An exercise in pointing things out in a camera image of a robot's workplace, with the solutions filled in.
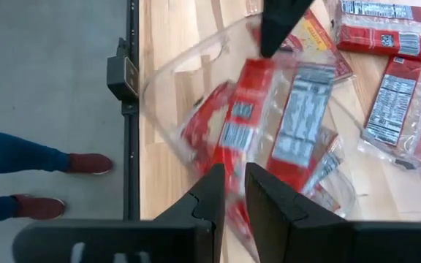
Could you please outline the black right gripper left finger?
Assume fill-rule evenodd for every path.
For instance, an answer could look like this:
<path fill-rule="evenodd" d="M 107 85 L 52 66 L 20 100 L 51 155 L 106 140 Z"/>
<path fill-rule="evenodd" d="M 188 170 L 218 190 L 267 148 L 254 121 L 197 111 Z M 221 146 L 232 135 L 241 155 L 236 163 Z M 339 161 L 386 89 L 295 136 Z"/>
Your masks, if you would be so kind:
<path fill-rule="evenodd" d="M 154 239 L 154 261 L 219 263 L 224 212 L 224 167 L 216 164 L 154 219 L 165 227 Z"/>

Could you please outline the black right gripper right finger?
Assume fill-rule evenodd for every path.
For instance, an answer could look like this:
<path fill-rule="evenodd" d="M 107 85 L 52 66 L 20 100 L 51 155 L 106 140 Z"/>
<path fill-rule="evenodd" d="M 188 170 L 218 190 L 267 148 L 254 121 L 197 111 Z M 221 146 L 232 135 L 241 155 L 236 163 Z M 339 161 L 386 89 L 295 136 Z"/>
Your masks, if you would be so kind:
<path fill-rule="evenodd" d="M 246 165 L 245 190 L 261 262 L 352 261 L 353 230 L 344 218 L 255 163 Z"/>

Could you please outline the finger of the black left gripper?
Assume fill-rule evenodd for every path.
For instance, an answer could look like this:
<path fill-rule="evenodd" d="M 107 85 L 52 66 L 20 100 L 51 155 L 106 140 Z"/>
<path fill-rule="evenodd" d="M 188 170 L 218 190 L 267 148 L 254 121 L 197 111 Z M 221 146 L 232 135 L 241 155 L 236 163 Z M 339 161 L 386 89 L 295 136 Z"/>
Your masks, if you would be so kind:
<path fill-rule="evenodd" d="M 271 58 L 314 0 L 264 0 L 260 54 Z"/>

